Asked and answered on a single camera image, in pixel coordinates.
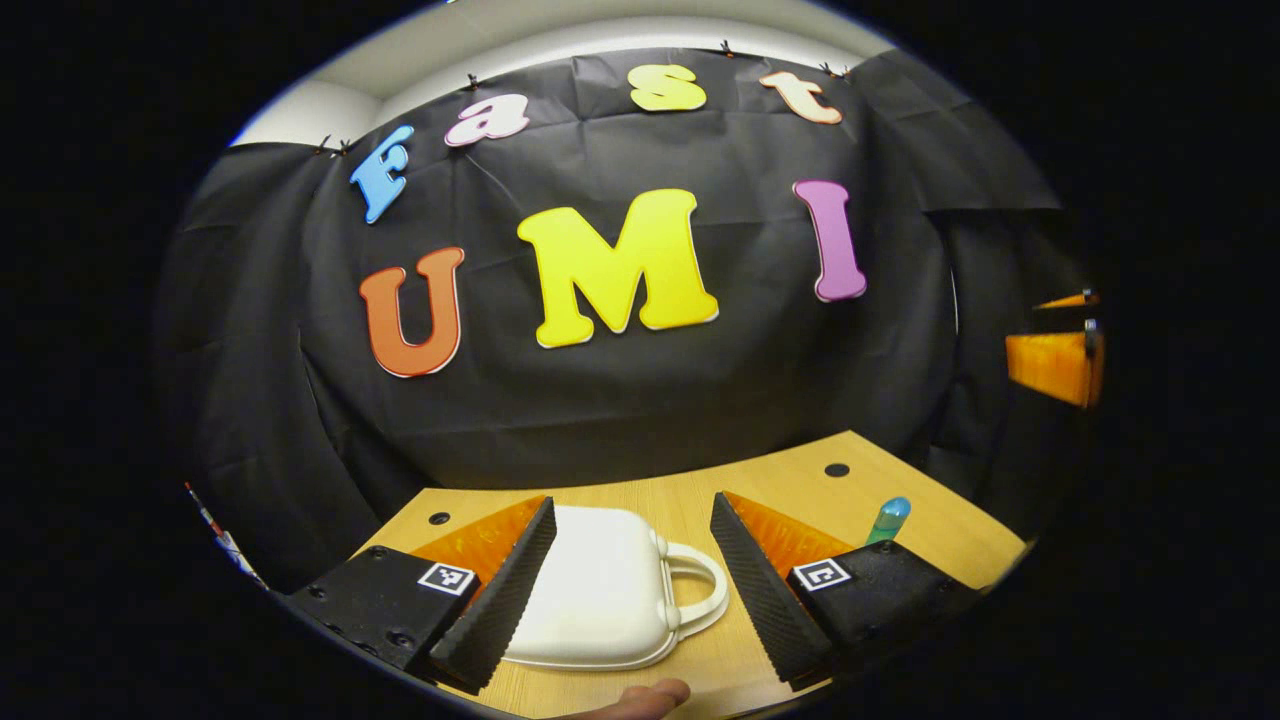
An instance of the screw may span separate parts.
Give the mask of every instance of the screw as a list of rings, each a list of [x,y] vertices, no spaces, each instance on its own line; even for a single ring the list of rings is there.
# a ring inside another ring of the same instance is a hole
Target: screw
[[[396,630],[387,630],[387,639],[392,644],[397,647],[403,647],[406,650],[413,650],[413,644],[416,644],[413,642],[413,638],[406,635],[404,633],[397,633]]]

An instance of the wall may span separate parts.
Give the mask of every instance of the wall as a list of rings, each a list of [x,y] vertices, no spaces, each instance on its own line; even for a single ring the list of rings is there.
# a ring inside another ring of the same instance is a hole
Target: wall
[[[440,68],[387,99],[319,79],[303,79],[262,110],[232,145],[248,142],[319,143],[333,135],[356,140],[396,115],[467,83],[467,73],[484,79],[527,65],[573,55],[637,47],[700,47],[718,50],[722,40],[739,53],[767,55],[810,67],[828,63],[835,70],[892,47],[870,32],[852,32],[850,49],[763,26],[713,18],[649,17],[599,20],[561,28]]]
[[[374,117],[381,100],[358,90],[305,79],[287,90],[271,105],[260,111],[232,141],[232,145],[250,142],[302,142],[320,145],[332,135],[325,147],[338,147],[339,140],[353,141],[374,126]]]

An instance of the white container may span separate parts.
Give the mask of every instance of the white container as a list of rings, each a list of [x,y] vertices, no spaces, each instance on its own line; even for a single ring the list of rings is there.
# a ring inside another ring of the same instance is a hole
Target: white container
[[[714,583],[676,607],[672,574]],[[538,571],[504,660],[559,670],[630,670],[658,662],[728,607],[724,571],[668,543],[643,518],[608,507],[556,506],[556,541]]]

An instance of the green tube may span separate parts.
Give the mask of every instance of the green tube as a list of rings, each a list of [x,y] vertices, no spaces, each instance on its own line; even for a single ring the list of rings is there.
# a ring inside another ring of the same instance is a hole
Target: green tube
[[[867,542],[863,544],[872,544],[884,539],[893,539],[897,532],[902,529],[902,523],[906,521],[906,516],[911,514],[911,503],[905,497],[895,497],[893,500],[884,503],[881,507],[879,515],[876,516],[876,523],[872,525],[872,533],[867,536]]]

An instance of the letter i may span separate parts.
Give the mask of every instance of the letter i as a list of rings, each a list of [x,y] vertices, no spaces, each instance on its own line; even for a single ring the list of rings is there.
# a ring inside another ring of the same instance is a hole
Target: letter i
[[[818,300],[849,300],[867,292],[867,275],[858,269],[849,217],[845,215],[849,191],[828,181],[797,181],[791,192],[809,206],[818,236],[822,272],[813,286]]]

